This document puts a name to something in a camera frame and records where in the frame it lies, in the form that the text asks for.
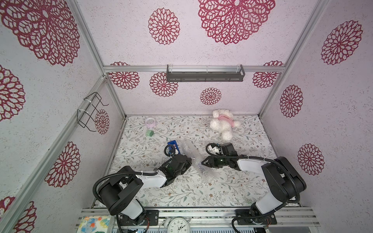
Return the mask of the blue tape dispenser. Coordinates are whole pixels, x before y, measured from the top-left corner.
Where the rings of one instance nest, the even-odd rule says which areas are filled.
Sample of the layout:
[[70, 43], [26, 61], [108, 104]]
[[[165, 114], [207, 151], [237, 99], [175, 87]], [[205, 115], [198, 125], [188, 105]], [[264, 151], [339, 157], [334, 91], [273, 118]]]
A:
[[170, 142], [167, 143], [167, 146], [165, 147], [164, 153], [168, 157], [173, 157], [174, 155], [177, 155], [177, 154], [181, 153], [176, 140], [173, 140], [173, 141], [170, 141]]

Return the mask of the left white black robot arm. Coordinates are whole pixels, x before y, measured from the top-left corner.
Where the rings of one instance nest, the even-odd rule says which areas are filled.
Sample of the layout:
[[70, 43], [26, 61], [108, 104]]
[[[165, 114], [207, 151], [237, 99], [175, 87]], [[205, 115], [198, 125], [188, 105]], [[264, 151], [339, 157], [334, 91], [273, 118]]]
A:
[[130, 166], [118, 172], [100, 178], [92, 187], [94, 197], [104, 204], [111, 216], [116, 217], [117, 224], [125, 219], [130, 225], [141, 225], [151, 218], [145, 208], [136, 199], [137, 194], [146, 188], [162, 188], [174, 183], [178, 176], [185, 174], [192, 165], [192, 158], [176, 153], [174, 145], [165, 153], [169, 155], [159, 168], [154, 171], [135, 171]]

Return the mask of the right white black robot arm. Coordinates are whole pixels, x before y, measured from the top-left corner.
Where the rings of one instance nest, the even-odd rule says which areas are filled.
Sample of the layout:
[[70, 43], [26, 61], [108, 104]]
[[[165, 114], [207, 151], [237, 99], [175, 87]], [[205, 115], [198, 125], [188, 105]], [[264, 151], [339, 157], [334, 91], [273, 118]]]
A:
[[274, 214], [290, 203], [300, 202], [300, 193], [307, 189], [307, 184], [293, 165], [283, 156], [276, 159], [239, 155], [232, 143], [206, 145], [209, 156], [202, 165], [220, 169], [229, 166], [237, 171], [247, 171], [263, 175], [269, 186], [267, 192], [259, 201], [243, 211], [237, 211], [232, 219], [233, 230], [238, 233], [236, 222], [247, 225], [272, 224]]

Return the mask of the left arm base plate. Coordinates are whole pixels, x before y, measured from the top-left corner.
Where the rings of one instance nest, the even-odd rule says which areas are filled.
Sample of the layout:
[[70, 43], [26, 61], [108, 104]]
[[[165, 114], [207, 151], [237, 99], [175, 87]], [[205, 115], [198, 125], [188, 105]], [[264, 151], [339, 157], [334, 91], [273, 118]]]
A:
[[159, 221], [159, 210], [145, 210], [135, 219], [131, 219], [124, 214], [119, 215], [120, 226], [156, 226]]

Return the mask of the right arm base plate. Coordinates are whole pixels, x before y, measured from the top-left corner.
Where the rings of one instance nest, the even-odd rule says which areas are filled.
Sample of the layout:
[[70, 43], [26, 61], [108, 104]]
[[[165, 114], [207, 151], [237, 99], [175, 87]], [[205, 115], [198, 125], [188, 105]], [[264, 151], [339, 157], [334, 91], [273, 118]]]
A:
[[237, 209], [235, 211], [238, 225], [275, 225], [277, 220], [274, 212], [261, 214], [253, 209]]

